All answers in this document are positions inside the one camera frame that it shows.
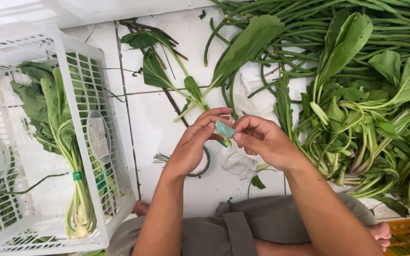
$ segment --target gray pants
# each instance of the gray pants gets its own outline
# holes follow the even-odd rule
[[[363,225],[377,223],[360,201],[337,195]],[[121,224],[110,239],[106,256],[130,256],[144,220],[138,217]],[[184,256],[257,256],[254,238],[278,244],[311,241],[293,197],[267,196],[221,202],[213,217],[183,219],[181,252]]]

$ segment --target white rag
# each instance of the white rag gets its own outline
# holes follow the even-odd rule
[[[236,74],[233,86],[233,98],[237,116],[242,117],[244,112],[248,115],[259,116],[277,122],[277,118],[273,113],[273,105],[276,102],[276,98],[268,90],[263,90],[248,99],[248,96],[253,91],[263,85],[260,79],[249,82],[242,76],[241,72]],[[234,140],[231,140],[231,142],[232,145],[222,160],[223,169],[232,174],[240,175],[242,178],[251,179],[256,171],[257,163],[263,164],[264,161],[258,155],[253,156],[246,154],[244,148],[238,148]]]

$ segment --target white plastic crate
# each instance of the white plastic crate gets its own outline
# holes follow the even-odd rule
[[[98,220],[88,238],[67,238],[64,217],[74,188],[72,170],[63,156],[43,150],[32,137],[34,127],[27,125],[23,102],[10,87],[12,79],[29,81],[16,69],[23,61],[60,66]],[[69,66],[79,73],[71,76]],[[0,37],[0,190],[23,191],[47,175],[69,172],[45,180],[24,195],[0,195],[0,255],[37,256],[106,248],[111,235],[132,211],[135,198],[103,68],[101,50],[67,36],[54,25]],[[104,122],[110,155],[98,160],[88,141],[89,118],[102,118]],[[117,193],[111,193],[108,176],[114,178]]]

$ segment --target white tile floor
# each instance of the white tile floor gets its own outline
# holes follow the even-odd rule
[[[205,19],[201,20],[198,16],[202,13],[202,9],[206,11],[207,15]],[[176,50],[189,59],[188,61],[183,60],[188,73],[194,76],[199,86],[207,86],[211,82],[214,65],[225,49],[225,44],[215,38],[208,54],[209,65],[204,67],[203,51],[211,33],[209,26],[211,17],[213,17],[214,24],[218,24],[223,18],[223,14],[215,7],[208,7],[141,17],[138,22],[160,28],[178,41],[179,45]],[[118,46],[119,38],[129,32],[125,26],[120,26],[117,22],[106,22],[69,28],[63,31],[102,49],[106,56],[107,67],[114,68],[108,69],[107,75],[110,88],[119,99],[114,98],[114,104],[130,167],[128,171],[132,186],[137,187],[138,182],[140,198],[149,203],[163,167],[163,164],[153,163],[153,156],[157,153],[171,154],[185,131],[185,125],[181,121],[172,122],[177,114],[162,90],[145,85],[142,75],[132,76],[131,71],[137,71],[142,66],[143,56],[139,50],[131,50],[126,44]],[[235,33],[236,29],[232,27],[225,27],[220,31],[220,34],[225,38],[230,38]],[[158,53],[167,63],[160,48],[158,48]],[[168,59],[175,75],[174,78],[172,72],[167,70],[168,78],[177,88],[184,88],[185,74],[170,53],[167,53],[167,56],[169,56]],[[123,76],[119,68],[124,69]],[[258,65],[249,63],[244,66],[242,72],[245,76],[256,79],[259,74],[258,69]],[[300,99],[299,92],[305,91],[309,82],[309,79],[301,78],[292,80],[289,85],[291,88],[290,96],[294,99]],[[170,94],[181,109],[185,104],[185,99],[174,91],[171,91]],[[205,99],[211,108],[225,106],[220,89],[211,90]],[[299,109],[297,105],[293,105],[293,108],[295,122]],[[200,111],[194,109],[185,117],[188,123],[192,123],[199,115]],[[207,142],[205,145],[210,151],[210,167],[201,178],[186,178],[185,217],[210,216],[213,215],[220,201],[232,198],[231,200],[235,202],[248,197],[249,181],[247,179],[241,180],[239,176],[225,172],[221,167],[221,160],[226,149],[214,141]],[[266,189],[249,187],[250,198],[266,195],[289,195],[291,193],[282,172],[263,171],[259,173],[259,177]],[[374,212],[378,219],[399,218],[395,212],[385,205],[379,205],[376,200],[362,200],[362,202],[369,208],[376,207]]]

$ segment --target foot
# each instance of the foot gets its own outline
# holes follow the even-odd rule
[[[386,222],[380,222],[376,225],[367,227],[368,231],[374,236],[376,241],[382,247],[383,251],[387,250],[387,247],[390,246],[390,226]]]
[[[148,213],[149,204],[144,203],[141,200],[137,200],[134,205],[134,213],[137,217],[145,216]]]

